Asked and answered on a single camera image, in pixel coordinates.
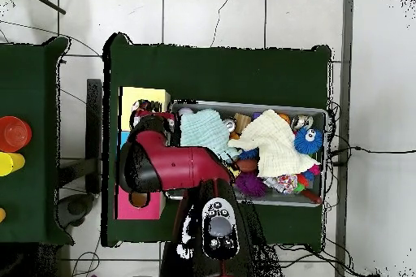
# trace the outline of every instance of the pink block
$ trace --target pink block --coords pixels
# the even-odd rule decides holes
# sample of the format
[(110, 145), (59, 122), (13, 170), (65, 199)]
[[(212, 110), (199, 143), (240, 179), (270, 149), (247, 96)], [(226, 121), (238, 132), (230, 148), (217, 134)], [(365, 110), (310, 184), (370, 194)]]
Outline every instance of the pink block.
[(144, 208), (136, 208), (128, 200), (128, 193), (120, 186), (115, 199), (118, 202), (118, 220), (159, 220), (165, 206), (163, 193), (150, 193), (149, 204)]

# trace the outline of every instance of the white cloth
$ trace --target white cloth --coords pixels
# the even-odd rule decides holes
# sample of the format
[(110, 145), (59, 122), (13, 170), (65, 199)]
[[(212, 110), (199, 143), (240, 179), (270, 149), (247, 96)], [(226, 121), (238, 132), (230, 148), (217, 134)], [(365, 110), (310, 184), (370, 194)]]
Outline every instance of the white cloth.
[(258, 177), (268, 178), (296, 175), (319, 164), (309, 155), (298, 153), (294, 140), (288, 122), (273, 110), (267, 110), (245, 127), (239, 140), (230, 140), (228, 146), (243, 150), (258, 147)]

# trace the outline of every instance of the googly eyes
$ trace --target googly eyes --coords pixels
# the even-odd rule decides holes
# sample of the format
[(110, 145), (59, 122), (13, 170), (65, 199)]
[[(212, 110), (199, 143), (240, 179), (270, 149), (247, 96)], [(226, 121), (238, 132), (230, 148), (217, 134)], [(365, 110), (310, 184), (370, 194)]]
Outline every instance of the googly eyes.
[(305, 139), (306, 139), (308, 142), (312, 142), (312, 141), (315, 139), (315, 136), (316, 136), (316, 131), (315, 131), (314, 129), (309, 129), (309, 130), (306, 132)]

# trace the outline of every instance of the purple plush toy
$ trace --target purple plush toy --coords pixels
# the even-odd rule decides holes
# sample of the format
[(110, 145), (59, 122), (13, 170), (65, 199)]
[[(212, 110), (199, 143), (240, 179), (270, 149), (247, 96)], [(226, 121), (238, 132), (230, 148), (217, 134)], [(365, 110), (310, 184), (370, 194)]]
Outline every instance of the purple plush toy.
[(245, 195), (260, 197), (266, 193), (265, 185), (254, 172), (241, 172), (236, 177), (236, 186)]

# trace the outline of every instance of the yellow cup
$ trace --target yellow cup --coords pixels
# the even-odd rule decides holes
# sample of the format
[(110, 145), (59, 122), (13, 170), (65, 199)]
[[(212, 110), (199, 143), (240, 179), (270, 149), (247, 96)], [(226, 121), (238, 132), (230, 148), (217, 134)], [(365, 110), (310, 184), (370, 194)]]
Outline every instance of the yellow cup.
[(0, 208), (0, 222), (6, 218), (6, 211), (3, 208)]
[(0, 152), (0, 176), (9, 175), (24, 166), (24, 156), (18, 153)]

